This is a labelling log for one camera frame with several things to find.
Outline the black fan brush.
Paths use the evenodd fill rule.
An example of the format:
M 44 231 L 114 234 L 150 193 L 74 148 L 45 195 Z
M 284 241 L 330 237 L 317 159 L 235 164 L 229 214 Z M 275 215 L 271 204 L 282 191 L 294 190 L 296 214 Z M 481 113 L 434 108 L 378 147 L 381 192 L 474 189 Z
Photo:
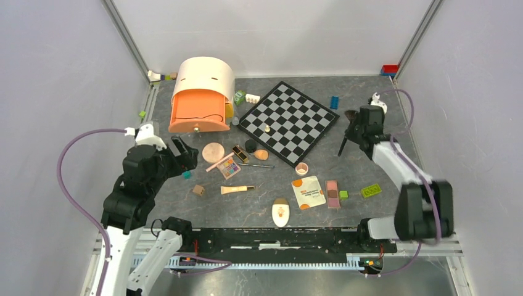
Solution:
M 349 124 L 351 124 L 355 120 L 357 113 L 358 112 L 356 110 L 347 110 L 344 112 L 345 116 L 349 120 Z M 348 130 L 349 130 L 349 128 L 347 128 L 345 131 L 344 138 L 342 140 L 339 151 L 337 153 L 338 157 L 340 157 L 342 155 L 343 149 L 348 141 L 348 137 L 347 137 Z

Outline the wooden handle makeup brush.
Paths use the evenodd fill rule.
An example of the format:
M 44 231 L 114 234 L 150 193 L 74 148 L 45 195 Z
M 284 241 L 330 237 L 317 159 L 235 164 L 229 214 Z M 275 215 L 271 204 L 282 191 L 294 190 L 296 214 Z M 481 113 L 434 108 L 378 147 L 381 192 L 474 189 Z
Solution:
M 255 186 L 234 186 L 234 187 L 221 186 L 220 192 L 222 195 L 225 195 L 225 194 L 231 194 L 231 193 L 236 193 L 236 192 L 247 192 L 247 191 L 252 191 L 255 189 L 256 189 Z

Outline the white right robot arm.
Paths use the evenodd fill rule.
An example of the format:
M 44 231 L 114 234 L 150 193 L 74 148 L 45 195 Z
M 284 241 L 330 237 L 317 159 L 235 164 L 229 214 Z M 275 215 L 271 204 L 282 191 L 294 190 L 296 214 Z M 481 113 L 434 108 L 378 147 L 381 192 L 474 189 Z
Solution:
M 394 215 L 363 219 L 357 246 L 371 252 L 381 240 L 439 242 L 454 231 L 453 188 L 448 181 L 433 180 L 402 151 L 391 134 L 384 133 L 385 112 L 376 105 L 348 110 L 349 126 L 343 142 L 358 145 L 382 168 L 399 191 Z

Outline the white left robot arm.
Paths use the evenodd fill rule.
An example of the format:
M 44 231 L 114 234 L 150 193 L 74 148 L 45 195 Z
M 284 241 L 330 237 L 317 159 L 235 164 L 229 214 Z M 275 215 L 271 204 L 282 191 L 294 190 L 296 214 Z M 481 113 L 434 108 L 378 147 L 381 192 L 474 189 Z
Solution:
M 199 151 L 180 137 L 169 145 L 136 144 L 122 161 L 123 173 L 104 200 L 101 224 L 105 258 L 97 271 L 96 295 L 125 295 L 132 253 L 165 181 L 197 167 Z

